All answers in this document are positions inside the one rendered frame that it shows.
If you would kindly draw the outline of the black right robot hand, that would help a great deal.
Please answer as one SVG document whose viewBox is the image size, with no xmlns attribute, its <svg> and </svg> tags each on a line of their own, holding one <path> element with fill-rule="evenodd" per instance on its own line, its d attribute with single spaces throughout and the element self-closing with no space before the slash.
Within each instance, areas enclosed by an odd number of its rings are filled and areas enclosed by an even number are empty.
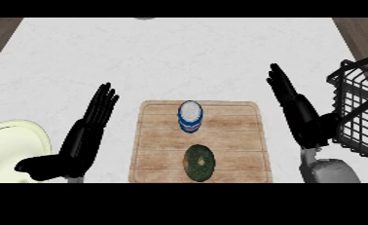
<svg viewBox="0 0 368 225">
<path fill-rule="evenodd" d="M 288 75 L 276 63 L 270 64 L 265 81 L 280 104 L 297 144 L 304 149 L 328 146 L 328 140 L 336 135 L 341 116 L 335 112 L 317 114 L 305 96 L 295 91 Z"/>
</svg>

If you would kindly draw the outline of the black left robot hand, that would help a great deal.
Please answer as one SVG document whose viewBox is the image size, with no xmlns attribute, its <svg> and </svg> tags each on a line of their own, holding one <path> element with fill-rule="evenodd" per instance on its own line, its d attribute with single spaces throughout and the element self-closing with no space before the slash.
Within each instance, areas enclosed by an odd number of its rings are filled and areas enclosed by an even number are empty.
<svg viewBox="0 0 368 225">
<path fill-rule="evenodd" d="M 35 181 L 56 177 L 84 177 L 94 162 L 103 130 L 118 99 L 110 84 L 101 84 L 88 102 L 82 118 L 75 121 L 69 129 L 59 153 L 22 159 L 16 163 L 14 171 L 25 172 Z"/>
</svg>

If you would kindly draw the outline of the pale yellow plate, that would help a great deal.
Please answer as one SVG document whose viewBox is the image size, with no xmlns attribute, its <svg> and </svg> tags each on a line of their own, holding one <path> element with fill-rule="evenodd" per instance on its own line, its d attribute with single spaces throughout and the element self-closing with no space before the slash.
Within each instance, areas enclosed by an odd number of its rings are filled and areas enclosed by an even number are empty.
<svg viewBox="0 0 368 225">
<path fill-rule="evenodd" d="M 17 162 L 51 153 L 47 133 L 28 120 L 0 122 L 0 183 L 35 183 L 25 172 L 14 171 Z"/>
</svg>

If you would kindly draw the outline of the wooden cutting board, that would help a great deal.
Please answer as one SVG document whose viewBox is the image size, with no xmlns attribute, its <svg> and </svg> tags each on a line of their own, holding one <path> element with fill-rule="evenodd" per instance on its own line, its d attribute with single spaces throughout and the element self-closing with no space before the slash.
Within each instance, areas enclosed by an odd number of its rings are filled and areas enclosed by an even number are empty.
<svg viewBox="0 0 368 225">
<path fill-rule="evenodd" d="M 193 133 L 178 125 L 180 104 L 177 100 L 146 100 L 140 104 L 130 181 L 189 183 L 184 151 L 200 144 L 214 153 L 211 183 L 268 183 L 271 170 L 257 104 L 202 100 L 203 117 Z"/>
</svg>

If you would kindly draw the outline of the dark green squash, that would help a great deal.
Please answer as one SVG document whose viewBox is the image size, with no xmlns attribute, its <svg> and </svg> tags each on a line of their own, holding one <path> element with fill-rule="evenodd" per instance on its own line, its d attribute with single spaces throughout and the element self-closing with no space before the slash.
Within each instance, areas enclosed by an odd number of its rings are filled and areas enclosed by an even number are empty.
<svg viewBox="0 0 368 225">
<path fill-rule="evenodd" d="M 209 179 L 215 167 L 214 153 L 203 145 L 192 145 L 183 154 L 183 170 L 190 180 L 203 182 Z"/>
</svg>

